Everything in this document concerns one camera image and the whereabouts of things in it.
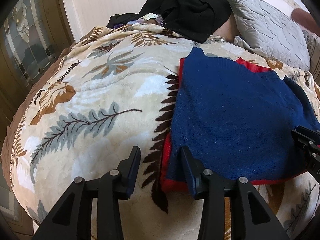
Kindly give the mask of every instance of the blanket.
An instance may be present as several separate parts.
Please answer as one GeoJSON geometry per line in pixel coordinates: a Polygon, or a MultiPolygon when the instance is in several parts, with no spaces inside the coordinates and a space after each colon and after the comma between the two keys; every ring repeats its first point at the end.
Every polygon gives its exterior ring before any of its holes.
{"type": "MultiPolygon", "coordinates": [[[[193,47],[207,56],[272,67],[306,92],[319,119],[319,100],[309,72],[209,37],[204,44],[157,25],[94,28],[60,61],[58,71],[34,95],[16,131],[10,163],[12,190],[40,224],[74,177],[101,177],[141,149],[135,191],[121,201],[125,239],[195,239],[202,202],[159,187],[164,138],[178,91],[179,59],[193,47]]],[[[319,185],[307,172],[279,185],[258,188],[289,236],[299,234],[318,206],[319,185]]],[[[93,203],[92,239],[96,238],[93,203]]],[[[226,239],[230,238],[226,200],[226,239]]]]}

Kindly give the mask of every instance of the pillow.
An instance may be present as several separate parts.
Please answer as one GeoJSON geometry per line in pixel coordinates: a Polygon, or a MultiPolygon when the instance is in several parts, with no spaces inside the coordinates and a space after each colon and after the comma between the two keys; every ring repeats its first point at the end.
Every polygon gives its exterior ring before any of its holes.
{"type": "Polygon", "coordinates": [[[310,56],[300,27],[262,0],[228,0],[238,30],[251,50],[291,67],[309,70],[310,56]]]}
{"type": "Polygon", "coordinates": [[[307,37],[307,46],[310,55],[310,73],[317,85],[320,84],[320,37],[310,33],[307,37]]]}

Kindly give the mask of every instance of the brown blanket edge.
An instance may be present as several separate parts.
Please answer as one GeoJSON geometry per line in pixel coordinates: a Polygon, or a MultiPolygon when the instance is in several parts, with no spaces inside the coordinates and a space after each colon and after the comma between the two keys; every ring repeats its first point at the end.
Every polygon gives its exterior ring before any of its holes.
{"type": "Polygon", "coordinates": [[[11,188],[10,183],[10,161],[11,161],[11,153],[12,153],[12,146],[14,137],[20,123],[22,116],[24,115],[26,109],[30,105],[33,97],[36,93],[45,85],[45,83],[57,72],[59,68],[59,64],[61,59],[69,54],[69,49],[65,48],[56,62],[54,62],[49,69],[43,74],[40,80],[33,85],[31,91],[27,95],[24,102],[19,106],[16,114],[13,116],[12,122],[10,126],[7,127],[7,136],[4,139],[3,147],[1,151],[1,158],[2,158],[2,169],[3,169],[3,176],[9,186],[11,188]]]}

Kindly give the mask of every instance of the leaf pattern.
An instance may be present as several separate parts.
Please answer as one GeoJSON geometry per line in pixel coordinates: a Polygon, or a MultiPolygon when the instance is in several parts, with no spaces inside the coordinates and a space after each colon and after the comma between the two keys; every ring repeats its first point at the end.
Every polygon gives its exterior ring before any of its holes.
{"type": "Polygon", "coordinates": [[[94,67],[87,74],[85,74],[83,76],[83,78],[90,73],[95,73],[98,71],[99,71],[99,73],[96,74],[91,80],[105,78],[108,75],[110,75],[112,72],[113,72],[113,75],[117,75],[117,74],[121,73],[122,71],[124,71],[127,68],[129,68],[130,66],[132,66],[134,64],[134,60],[143,54],[143,53],[141,53],[141,54],[138,54],[138,55],[135,55],[132,57],[125,58],[128,55],[130,55],[132,52],[133,52],[133,50],[125,52],[123,54],[120,54],[120,55],[115,56],[112,59],[110,59],[110,57],[112,55],[112,53],[111,53],[109,55],[106,63],[94,67]]]}
{"type": "Polygon", "coordinates": [[[57,81],[53,83],[39,101],[40,109],[32,119],[30,125],[40,122],[44,114],[51,114],[56,111],[59,103],[66,103],[76,94],[74,88],[66,82],[57,81]]]}
{"type": "Polygon", "coordinates": [[[301,194],[301,203],[296,204],[296,208],[291,209],[291,219],[284,222],[284,230],[287,232],[290,237],[301,219],[305,217],[305,213],[308,210],[310,203],[310,195],[313,189],[316,187],[316,184],[311,186],[310,180],[308,181],[308,188],[305,189],[305,192],[301,194]]]}
{"type": "Polygon", "coordinates": [[[100,111],[96,113],[92,109],[87,117],[81,113],[70,113],[68,116],[61,115],[57,125],[50,127],[51,131],[45,133],[45,137],[31,155],[30,174],[32,182],[34,183],[33,173],[35,166],[45,154],[52,151],[56,152],[59,147],[62,149],[65,144],[67,144],[67,148],[70,149],[71,146],[74,146],[77,137],[82,131],[84,131],[84,137],[89,133],[93,134],[92,137],[96,137],[102,131],[104,131],[103,136],[106,136],[111,131],[118,115],[132,111],[142,112],[140,109],[118,111],[118,104],[113,102],[109,111],[100,109],[100,111]]]}
{"type": "Polygon", "coordinates": [[[44,218],[48,214],[47,211],[44,209],[44,206],[41,200],[39,200],[39,203],[38,203],[37,213],[34,212],[30,207],[26,207],[26,208],[32,220],[37,224],[37,226],[40,226],[44,218]]]}
{"type": "Polygon", "coordinates": [[[172,86],[167,88],[170,91],[168,93],[168,98],[161,102],[162,104],[166,104],[166,106],[159,110],[161,115],[156,118],[156,121],[161,123],[154,131],[156,136],[152,140],[155,143],[150,148],[151,152],[143,160],[143,163],[148,163],[143,175],[148,175],[148,177],[143,181],[141,188],[144,188],[153,182],[151,198],[162,211],[168,213],[168,199],[165,193],[161,190],[160,185],[160,167],[164,140],[170,130],[173,110],[178,93],[179,80],[178,75],[172,74],[166,76],[166,78],[168,79],[166,83],[171,84],[172,86]]]}
{"type": "Polygon", "coordinates": [[[265,59],[265,61],[267,62],[269,68],[272,68],[272,69],[275,69],[275,68],[277,68],[277,69],[282,69],[282,67],[283,67],[283,63],[282,63],[281,61],[279,61],[279,60],[276,60],[276,59],[275,59],[275,60],[271,60],[271,59],[265,58],[265,57],[264,57],[264,59],[265,59]]]}
{"type": "Polygon", "coordinates": [[[45,89],[41,89],[41,90],[39,90],[39,92],[37,93],[36,98],[35,98],[35,101],[34,101],[35,104],[36,104],[36,102],[37,102],[37,99],[41,96],[41,93],[42,93],[43,91],[45,91],[45,89]]]}
{"type": "Polygon", "coordinates": [[[254,62],[253,59],[250,59],[248,62],[250,62],[250,63],[252,63],[252,64],[255,64],[255,65],[259,65],[259,63],[254,62]]]}
{"type": "Polygon", "coordinates": [[[316,82],[314,82],[314,86],[315,86],[317,98],[320,100],[320,87],[316,84],[316,82]]]}
{"type": "Polygon", "coordinates": [[[167,37],[170,37],[170,38],[178,38],[177,36],[173,35],[173,31],[169,30],[169,29],[163,29],[158,34],[164,35],[164,36],[167,36],[167,37]]]}
{"type": "Polygon", "coordinates": [[[18,157],[21,157],[23,155],[25,155],[27,153],[27,150],[25,150],[22,147],[21,144],[21,132],[23,131],[23,128],[25,127],[25,121],[27,119],[27,116],[23,117],[23,119],[21,120],[21,123],[18,127],[18,132],[17,132],[17,137],[14,143],[14,147],[13,147],[13,164],[17,167],[18,166],[18,157]]]}
{"type": "Polygon", "coordinates": [[[58,81],[62,81],[70,73],[70,71],[74,69],[74,67],[78,66],[81,63],[79,59],[77,60],[78,62],[71,64],[71,66],[68,67],[67,71],[61,76],[61,78],[58,79],[58,81]]]}
{"type": "Polygon", "coordinates": [[[307,87],[309,87],[309,75],[308,72],[305,72],[304,74],[304,83],[307,85],[307,87]]]}
{"type": "Polygon", "coordinates": [[[118,32],[118,31],[125,31],[127,27],[131,26],[130,24],[125,24],[117,29],[114,29],[112,30],[110,33],[115,33],[115,32],[118,32]]]}
{"type": "Polygon", "coordinates": [[[177,44],[177,42],[170,42],[164,39],[158,38],[154,33],[142,31],[134,35],[131,39],[131,44],[134,44],[135,47],[151,46],[151,45],[168,45],[168,44],[177,44]]]}
{"type": "Polygon", "coordinates": [[[109,52],[110,50],[112,50],[115,46],[117,46],[118,44],[120,44],[120,41],[110,41],[108,43],[105,43],[99,47],[96,47],[92,53],[90,53],[89,57],[100,57],[102,55],[104,55],[105,53],[109,52]]]}
{"type": "Polygon", "coordinates": [[[94,28],[92,34],[88,38],[84,39],[81,42],[81,45],[86,45],[86,44],[90,43],[91,41],[97,40],[102,32],[103,32],[103,27],[94,28]]]}

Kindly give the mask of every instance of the black cloth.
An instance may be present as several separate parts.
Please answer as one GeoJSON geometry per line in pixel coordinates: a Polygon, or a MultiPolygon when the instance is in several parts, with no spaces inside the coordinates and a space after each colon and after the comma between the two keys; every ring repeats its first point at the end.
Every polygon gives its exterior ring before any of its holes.
{"type": "Polygon", "coordinates": [[[231,8],[227,0],[147,0],[138,14],[112,16],[107,27],[137,20],[148,13],[161,14],[164,27],[203,43],[229,19],[231,8]]]}
{"type": "Polygon", "coordinates": [[[118,24],[127,24],[130,21],[138,20],[136,13],[124,13],[124,14],[116,14],[110,17],[107,27],[112,29],[114,26],[118,24]]]}

